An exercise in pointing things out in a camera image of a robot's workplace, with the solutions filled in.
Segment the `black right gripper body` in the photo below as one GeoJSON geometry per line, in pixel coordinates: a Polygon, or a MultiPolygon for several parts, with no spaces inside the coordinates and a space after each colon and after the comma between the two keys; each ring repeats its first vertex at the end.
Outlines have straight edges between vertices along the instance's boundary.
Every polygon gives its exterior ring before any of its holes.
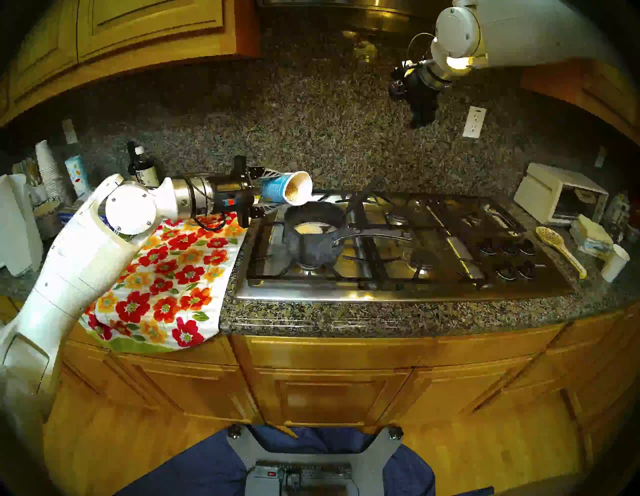
{"type": "Polygon", "coordinates": [[[439,91],[428,86],[417,71],[406,72],[406,101],[410,106],[435,106],[439,91]]]}

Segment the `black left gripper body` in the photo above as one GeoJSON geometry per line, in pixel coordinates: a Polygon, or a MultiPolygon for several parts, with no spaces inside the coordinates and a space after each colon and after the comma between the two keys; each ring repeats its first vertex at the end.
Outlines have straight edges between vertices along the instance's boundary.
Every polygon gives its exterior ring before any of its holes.
{"type": "Polygon", "coordinates": [[[259,182],[248,178],[247,157],[235,155],[229,175],[214,178],[214,213],[236,214],[238,225],[247,229],[252,218],[257,218],[257,207],[253,207],[255,189],[259,182]]]}

